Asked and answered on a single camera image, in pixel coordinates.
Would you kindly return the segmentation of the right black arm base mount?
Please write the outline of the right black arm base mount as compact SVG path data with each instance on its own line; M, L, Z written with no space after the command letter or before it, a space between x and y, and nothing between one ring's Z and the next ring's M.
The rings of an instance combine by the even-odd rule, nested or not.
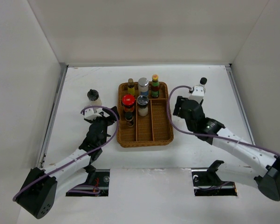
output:
M208 168L191 169L195 196L237 196L235 183L222 181L216 173L223 163L216 160Z

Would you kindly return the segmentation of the black cap spice bottle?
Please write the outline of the black cap spice bottle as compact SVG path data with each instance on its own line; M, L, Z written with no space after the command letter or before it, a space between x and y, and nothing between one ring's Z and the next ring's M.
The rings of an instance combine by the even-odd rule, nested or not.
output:
M134 125L133 113L132 112L126 112L124 117L125 117L125 120L127 122L127 126L128 127L133 127L133 125Z

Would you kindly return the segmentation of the steel top glass grinder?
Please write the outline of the steel top glass grinder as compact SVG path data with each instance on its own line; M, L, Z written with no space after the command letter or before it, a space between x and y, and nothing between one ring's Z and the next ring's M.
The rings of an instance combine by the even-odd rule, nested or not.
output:
M149 98L145 95L139 95L137 98L138 113L144 117L148 114Z

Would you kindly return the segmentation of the silver lid blue label jar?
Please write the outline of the silver lid blue label jar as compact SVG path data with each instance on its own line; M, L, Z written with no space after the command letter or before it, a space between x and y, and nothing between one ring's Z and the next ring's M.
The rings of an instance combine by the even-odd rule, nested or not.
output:
M140 95L149 95L149 81L147 78L142 77L138 80L138 90Z

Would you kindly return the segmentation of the cork top yellow label bottle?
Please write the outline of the cork top yellow label bottle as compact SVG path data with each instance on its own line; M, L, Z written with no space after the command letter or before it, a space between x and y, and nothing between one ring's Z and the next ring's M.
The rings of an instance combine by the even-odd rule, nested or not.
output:
M128 94L135 96L135 85L132 78L128 79Z

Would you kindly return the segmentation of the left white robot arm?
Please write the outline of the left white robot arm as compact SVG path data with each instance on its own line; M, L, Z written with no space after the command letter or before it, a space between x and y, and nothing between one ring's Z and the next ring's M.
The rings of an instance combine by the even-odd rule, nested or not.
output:
M13 201L41 219L52 209L56 198L73 191L80 184L90 186L95 182L96 169L92 163L102 153L115 135L107 133L108 127L119 124L120 115L117 107L100 107L102 112L94 113L88 106L81 111L84 120L90 123L89 130L82 144L62 161L40 169L31 169Z

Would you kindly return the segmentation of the yellow cap green label bottle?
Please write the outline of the yellow cap green label bottle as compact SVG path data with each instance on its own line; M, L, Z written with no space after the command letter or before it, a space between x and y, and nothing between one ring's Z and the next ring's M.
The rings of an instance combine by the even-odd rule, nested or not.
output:
M153 98L158 98L159 97L159 80L158 80L158 75L154 74L152 75L152 82L151 82L151 96Z

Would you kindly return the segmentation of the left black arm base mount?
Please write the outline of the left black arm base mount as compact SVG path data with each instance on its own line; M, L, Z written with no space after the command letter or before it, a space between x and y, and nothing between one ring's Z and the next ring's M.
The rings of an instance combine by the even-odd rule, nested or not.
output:
M104 197L109 196L110 169L97 169L84 183L66 193L67 197Z

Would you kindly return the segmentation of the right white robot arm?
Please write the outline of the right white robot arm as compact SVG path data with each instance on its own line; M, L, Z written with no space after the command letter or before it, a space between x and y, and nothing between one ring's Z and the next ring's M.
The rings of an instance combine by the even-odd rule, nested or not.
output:
M188 134L240 159L251 171L231 171L238 182L257 188L264 196L280 201L280 154L247 143L222 123L205 116L201 103L178 96L174 116L185 120Z

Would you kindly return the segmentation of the red lid chili sauce jar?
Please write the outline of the red lid chili sauce jar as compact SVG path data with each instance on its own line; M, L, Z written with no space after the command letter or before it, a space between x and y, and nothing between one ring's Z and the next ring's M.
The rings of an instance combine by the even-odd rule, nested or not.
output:
M131 94L126 94L122 98L122 106L124 112L134 112L135 97Z

